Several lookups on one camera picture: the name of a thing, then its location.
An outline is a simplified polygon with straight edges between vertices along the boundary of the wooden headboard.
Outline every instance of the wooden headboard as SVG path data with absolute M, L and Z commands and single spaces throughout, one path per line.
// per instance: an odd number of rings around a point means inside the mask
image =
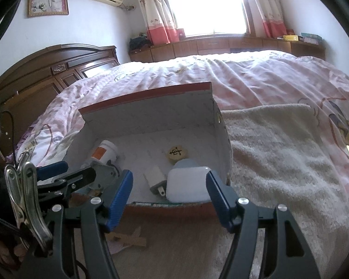
M 63 89 L 77 80 L 118 66 L 116 47 L 65 44 L 39 50 L 10 67 L 0 76 L 0 104 L 14 117 L 17 144 L 28 127 Z M 11 121 L 1 119 L 0 149 L 11 153 Z

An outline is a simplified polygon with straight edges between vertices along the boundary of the white power adapter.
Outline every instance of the white power adapter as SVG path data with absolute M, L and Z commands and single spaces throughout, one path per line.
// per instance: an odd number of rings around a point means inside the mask
M 167 178 L 158 166 L 146 170 L 144 177 L 150 186 L 150 191 L 155 195 L 160 194 L 162 197 L 166 195 Z

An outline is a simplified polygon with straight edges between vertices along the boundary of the wooden cabinet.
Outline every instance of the wooden cabinet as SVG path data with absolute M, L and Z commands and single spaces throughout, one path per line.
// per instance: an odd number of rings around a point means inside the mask
M 214 37 L 196 40 L 196 46 L 198 47 L 198 50 L 229 48 L 226 37 Z
M 147 50 L 132 53 L 132 61 L 160 62 L 190 55 L 210 55 L 238 53 L 243 51 L 278 50 L 297 57 L 314 56 L 325 59 L 325 49 L 321 45 L 304 42 L 289 42 L 257 37 L 225 36 L 189 39 L 173 44 L 153 46 Z
M 151 55 L 151 50 L 143 50 L 132 53 L 129 55 L 132 62 L 142 62 L 142 63 L 152 63 L 153 57 Z
M 283 40 L 278 41 L 278 50 L 291 53 L 291 42 L 286 42 Z
M 260 48 L 262 47 L 262 40 L 260 38 L 252 37 L 230 37 L 230 48 Z
M 195 41 L 182 41 L 173 44 L 175 57 L 183 57 L 189 55 L 197 55 L 198 48 Z
M 230 53 L 230 48 L 198 50 L 198 55 L 221 55 L 223 53 Z
M 151 49 L 154 62 L 167 61 L 175 58 L 172 45 L 165 45 Z
M 263 39 L 262 40 L 263 50 L 279 50 L 278 42 L 276 40 Z
M 49 78 L 5 102 L 3 109 L 9 110 L 14 118 L 16 129 L 14 143 L 18 143 L 19 138 L 26 132 L 28 123 L 33 123 L 62 90 L 62 86 L 55 78 Z M 6 129 L 11 127 L 8 114 L 3 114 L 1 125 L 7 127 Z M 1 132 L 0 149 L 4 156 L 8 156 L 12 152 L 11 130 Z
M 291 42 L 291 53 L 295 56 L 314 56 L 323 60 L 326 58 L 324 49 L 308 43 Z

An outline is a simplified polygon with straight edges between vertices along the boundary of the orange label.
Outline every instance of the orange label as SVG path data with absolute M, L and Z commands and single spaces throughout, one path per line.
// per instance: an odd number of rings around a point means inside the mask
M 92 157 L 97 158 L 98 160 L 101 159 L 101 157 L 103 157 L 104 153 L 106 152 L 105 148 L 102 147 L 98 147 L 95 152 L 93 153 Z

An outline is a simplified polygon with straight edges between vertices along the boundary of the metal clip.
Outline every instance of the metal clip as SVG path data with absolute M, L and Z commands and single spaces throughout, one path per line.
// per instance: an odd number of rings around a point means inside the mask
M 18 158 L 17 172 L 20 173 L 23 165 L 29 160 L 32 150 L 27 150 L 21 153 Z
M 27 155 L 20 157 L 20 174 L 12 165 L 5 167 L 5 180 L 10 201 L 16 217 L 17 227 L 25 225 L 38 241 L 44 253 L 49 250 L 52 234 L 45 225 L 37 197 L 36 167 L 30 162 L 23 162 Z M 22 240 L 25 247 L 28 243 Z

